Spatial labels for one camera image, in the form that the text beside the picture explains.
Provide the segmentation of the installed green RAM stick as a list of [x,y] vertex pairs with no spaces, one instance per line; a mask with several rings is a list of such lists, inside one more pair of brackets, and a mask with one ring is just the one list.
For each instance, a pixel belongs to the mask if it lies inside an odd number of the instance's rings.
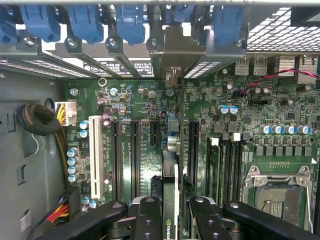
[[205,194],[216,203],[220,203],[221,196],[221,147],[220,139],[207,137]]

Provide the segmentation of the black RAM slot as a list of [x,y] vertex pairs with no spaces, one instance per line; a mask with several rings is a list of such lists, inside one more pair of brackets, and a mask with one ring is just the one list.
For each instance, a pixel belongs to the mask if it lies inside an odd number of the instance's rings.
[[232,143],[232,200],[239,200],[240,177],[242,169],[242,135],[240,132],[233,133]]
[[224,204],[229,198],[229,173],[231,164],[231,144],[229,141],[223,142],[223,197],[221,202]]

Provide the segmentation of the black long expansion slot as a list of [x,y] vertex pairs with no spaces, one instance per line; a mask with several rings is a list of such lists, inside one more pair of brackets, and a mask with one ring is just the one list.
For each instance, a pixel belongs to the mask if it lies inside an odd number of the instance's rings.
[[115,200],[123,199],[123,154],[122,126],[118,120],[111,122],[111,153],[112,153],[112,195]]
[[193,184],[197,187],[198,180],[198,158],[199,158],[199,127],[198,121],[189,122],[188,132],[188,176]]
[[138,120],[130,122],[131,198],[140,195],[141,128]]

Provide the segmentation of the metal CPU socket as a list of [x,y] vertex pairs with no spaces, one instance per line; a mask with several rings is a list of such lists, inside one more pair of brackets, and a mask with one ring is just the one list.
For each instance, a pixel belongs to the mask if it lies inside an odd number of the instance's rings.
[[241,201],[313,233],[312,190],[306,165],[293,173],[263,173],[252,165],[243,181]]

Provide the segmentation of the white expansion slot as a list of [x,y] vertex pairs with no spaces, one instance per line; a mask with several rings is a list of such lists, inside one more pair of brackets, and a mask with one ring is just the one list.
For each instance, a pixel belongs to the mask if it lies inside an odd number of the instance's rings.
[[88,122],[91,197],[101,199],[104,193],[102,117],[92,115]]

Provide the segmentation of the black short expansion slot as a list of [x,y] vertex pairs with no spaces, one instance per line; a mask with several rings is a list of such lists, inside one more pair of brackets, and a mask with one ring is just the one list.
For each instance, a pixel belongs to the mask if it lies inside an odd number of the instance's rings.
[[150,145],[157,146],[160,144],[160,122],[153,120],[150,122]]

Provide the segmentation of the green motherboard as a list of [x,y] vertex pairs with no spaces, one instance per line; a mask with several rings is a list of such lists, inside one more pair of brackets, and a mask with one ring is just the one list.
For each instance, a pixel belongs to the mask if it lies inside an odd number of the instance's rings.
[[[121,123],[122,202],[131,205],[151,195],[151,178],[163,178],[163,151],[168,142],[168,115],[175,114],[178,96],[163,80],[77,79],[65,84],[67,102],[76,102],[77,122],[67,126],[67,180],[78,187],[84,213],[113,198],[112,121]],[[101,116],[103,143],[103,190],[101,199],[91,197],[89,117]],[[293,173],[308,166],[313,179],[311,210],[313,234],[320,236],[320,72],[288,72],[258,77],[221,74],[184,80],[184,161],[188,175],[189,122],[199,122],[196,196],[206,195],[207,137],[219,138],[221,148],[220,202],[223,206],[223,142],[241,133],[241,201],[249,167],[262,173]],[[131,121],[140,124],[140,194],[132,199]],[[160,143],[150,145],[150,123],[160,123]],[[232,200],[232,150],[229,197]],[[190,189],[183,182],[183,227],[180,239],[194,239],[189,207]]]

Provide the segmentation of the white power connector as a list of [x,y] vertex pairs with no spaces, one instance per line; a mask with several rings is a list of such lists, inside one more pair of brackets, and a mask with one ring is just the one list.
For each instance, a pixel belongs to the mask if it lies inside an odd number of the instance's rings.
[[75,101],[60,101],[54,103],[55,118],[61,126],[74,126],[77,123],[77,103]]

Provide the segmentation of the open grey PC case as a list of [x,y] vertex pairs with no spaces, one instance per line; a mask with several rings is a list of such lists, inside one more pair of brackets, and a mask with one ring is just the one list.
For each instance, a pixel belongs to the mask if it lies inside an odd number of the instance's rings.
[[0,0],[0,240],[320,240],[320,0]]

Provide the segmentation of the grey power supply unit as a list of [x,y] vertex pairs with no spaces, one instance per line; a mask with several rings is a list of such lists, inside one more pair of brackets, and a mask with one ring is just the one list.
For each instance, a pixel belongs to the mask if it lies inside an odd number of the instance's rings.
[[32,135],[17,122],[22,105],[53,109],[63,97],[60,80],[0,69],[0,240],[25,240],[64,191],[54,137]]

